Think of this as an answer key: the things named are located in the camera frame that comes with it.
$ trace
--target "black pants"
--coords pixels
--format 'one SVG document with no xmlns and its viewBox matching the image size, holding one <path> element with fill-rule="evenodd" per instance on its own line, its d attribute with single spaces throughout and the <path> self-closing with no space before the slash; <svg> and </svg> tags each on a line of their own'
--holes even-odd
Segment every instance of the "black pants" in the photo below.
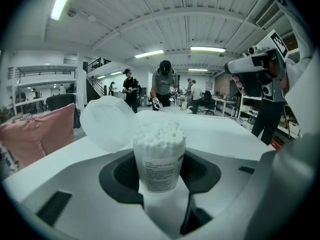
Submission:
<svg viewBox="0 0 320 240">
<path fill-rule="evenodd" d="M 199 105 L 200 105 L 200 101 L 201 101 L 200 98 L 199 98 L 199 99 L 194 99 L 194 100 L 192 101 L 192 114 L 197 114 L 197 112 L 198 112 L 198 107 L 199 107 Z"/>
<path fill-rule="evenodd" d="M 171 97 L 170 93 L 165 95 L 160 95 L 159 93 L 157 93 L 156 97 L 158 98 L 158 100 L 160 101 L 163 107 L 170 107 L 170 100 L 169 100 Z M 158 111 L 158 109 L 155 108 L 153 103 L 152 103 L 152 110 Z"/>
<path fill-rule="evenodd" d="M 132 107 L 132 110 L 134 113 L 137 113 L 137 96 L 135 95 L 126 95 L 125 97 L 125 103 L 128 104 L 129 107 Z"/>
<path fill-rule="evenodd" d="M 283 111 L 283 102 L 272 102 L 262 99 L 261 108 L 251 133 L 258 137 L 263 130 L 261 141 L 266 145 L 269 145 L 276 129 L 278 128 Z"/>
</svg>

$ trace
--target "container lid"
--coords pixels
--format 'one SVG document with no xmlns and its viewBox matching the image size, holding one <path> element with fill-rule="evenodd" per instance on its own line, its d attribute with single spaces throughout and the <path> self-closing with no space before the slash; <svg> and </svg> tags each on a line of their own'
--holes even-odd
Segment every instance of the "container lid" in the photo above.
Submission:
<svg viewBox="0 0 320 240">
<path fill-rule="evenodd" d="M 80 123 L 93 143 L 115 153 L 129 144 L 139 119 L 123 99 L 103 96 L 88 103 L 80 115 Z"/>
</svg>

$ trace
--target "railing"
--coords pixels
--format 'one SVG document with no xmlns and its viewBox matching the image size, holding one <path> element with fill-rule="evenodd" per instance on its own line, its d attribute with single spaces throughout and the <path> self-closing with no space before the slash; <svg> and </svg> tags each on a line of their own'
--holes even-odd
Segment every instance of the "railing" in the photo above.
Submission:
<svg viewBox="0 0 320 240">
<path fill-rule="evenodd" d="M 90 83 L 93 87 L 93 89 L 100 95 L 100 97 L 107 95 L 105 93 L 104 88 L 101 86 L 100 83 L 92 76 L 90 77 Z"/>
<path fill-rule="evenodd" d="M 108 64 L 109 62 L 111 62 L 111 60 L 107 60 L 105 58 L 98 58 L 87 66 L 86 72 L 90 73 L 91 71 L 100 68 L 101 66 Z"/>
</svg>

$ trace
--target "pink cushion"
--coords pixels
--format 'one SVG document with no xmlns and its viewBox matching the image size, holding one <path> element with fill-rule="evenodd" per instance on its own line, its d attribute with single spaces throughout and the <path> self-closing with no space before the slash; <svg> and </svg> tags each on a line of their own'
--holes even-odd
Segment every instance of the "pink cushion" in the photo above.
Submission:
<svg viewBox="0 0 320 240">
<path fill-rule="evenodd" d="M 0 127 L 0 141 L 23 167 L 74 141 L 75 104 Z"/>
</svg>

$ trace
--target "white counter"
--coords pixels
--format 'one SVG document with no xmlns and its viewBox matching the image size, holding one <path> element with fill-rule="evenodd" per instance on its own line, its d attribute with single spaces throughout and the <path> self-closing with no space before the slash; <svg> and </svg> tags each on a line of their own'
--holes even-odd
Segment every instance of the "white counter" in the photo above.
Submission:
<svg viewBox="0 0 320 240">
<path fill-rule="evenodd" d="M 186 135 L 187 148 L 257 161 L 263 153 L 273 150 L 227 117 L 149 110 L 141 111 L 137 116 L 142 121 L 148 118 L 176 119 Z M 132 142 L 123 149 L 130 148 Z M 21 202 L 33 190 L 67 166 L 105 154 L 107 152 L 97 147 L 88 137 L 84 137 L 6 178 L 2 184 L 12 198 Z"/>
</svg>

